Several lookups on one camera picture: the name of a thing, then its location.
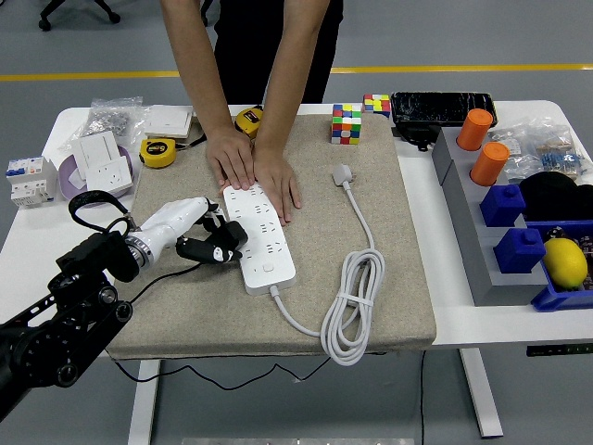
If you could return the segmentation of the person's right hand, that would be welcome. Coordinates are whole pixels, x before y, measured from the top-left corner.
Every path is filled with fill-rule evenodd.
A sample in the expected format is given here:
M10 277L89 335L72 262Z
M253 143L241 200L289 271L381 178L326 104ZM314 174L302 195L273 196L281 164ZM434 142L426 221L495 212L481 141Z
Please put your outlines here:
M206 156L218 186L247 190L255 182L252 145L232 124L205 131Z

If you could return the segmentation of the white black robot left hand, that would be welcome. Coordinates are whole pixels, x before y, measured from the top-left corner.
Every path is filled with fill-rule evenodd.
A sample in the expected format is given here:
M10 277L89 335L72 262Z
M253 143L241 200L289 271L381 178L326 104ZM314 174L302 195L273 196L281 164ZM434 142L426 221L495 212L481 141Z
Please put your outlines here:
M205 197L165 204L126 237L138 266L147 270L166 248L190 261L219 264L242 258L248 240L239 222L227 221L221 207Z

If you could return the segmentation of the person's left hand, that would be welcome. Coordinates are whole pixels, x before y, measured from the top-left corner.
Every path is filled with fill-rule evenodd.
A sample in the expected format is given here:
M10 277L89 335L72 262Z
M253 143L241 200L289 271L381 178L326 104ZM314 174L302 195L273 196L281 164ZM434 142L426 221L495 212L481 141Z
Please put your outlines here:
M282 151L256 144L253 150L254 174L282 226L293 221L293 209L302 207L297 176Z

